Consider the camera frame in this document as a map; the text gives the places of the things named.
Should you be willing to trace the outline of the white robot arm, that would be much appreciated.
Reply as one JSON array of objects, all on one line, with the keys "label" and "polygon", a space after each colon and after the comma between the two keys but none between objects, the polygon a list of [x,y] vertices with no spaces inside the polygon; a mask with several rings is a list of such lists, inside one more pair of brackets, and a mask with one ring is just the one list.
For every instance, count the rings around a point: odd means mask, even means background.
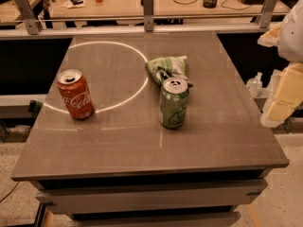
[{"label": "white robot arm", "polygon": [[258,44],[276,46],[287,61],[303,62],[303,0],[299,0],[283,21],[261,35]]}]

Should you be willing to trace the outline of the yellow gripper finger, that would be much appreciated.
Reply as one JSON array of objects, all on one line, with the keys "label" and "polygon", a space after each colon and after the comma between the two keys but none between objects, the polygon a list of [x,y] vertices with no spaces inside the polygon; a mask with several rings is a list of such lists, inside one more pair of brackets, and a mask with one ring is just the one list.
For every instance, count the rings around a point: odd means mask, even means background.
[{"label": "yellow gripper finger", "polygon": [[258,38],[258,44],[266,47],[278,45],[281,24],[276,24]]}]

